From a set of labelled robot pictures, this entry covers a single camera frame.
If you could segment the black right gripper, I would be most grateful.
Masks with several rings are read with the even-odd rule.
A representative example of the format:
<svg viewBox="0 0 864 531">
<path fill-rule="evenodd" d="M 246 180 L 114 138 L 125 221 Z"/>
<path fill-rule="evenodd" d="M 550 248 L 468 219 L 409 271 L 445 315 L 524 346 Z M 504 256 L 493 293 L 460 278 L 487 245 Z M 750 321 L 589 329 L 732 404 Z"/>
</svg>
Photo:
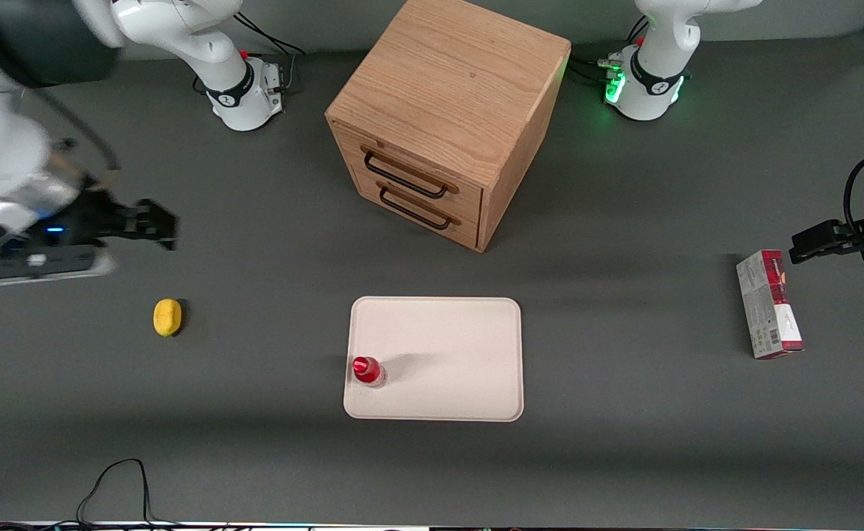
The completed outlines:
<svg viewBox="0 0 864 531">
<path fill-rule="evenodd" d="M 5 201 L 0 212 L 0 256 L 27 257 L 90 252 L 106 237 L 146 240 L 177 248 L 178 216 L 152 199 L 121 205 L 110 192 L 76 192 L 64 205 Z"/>
</svg>

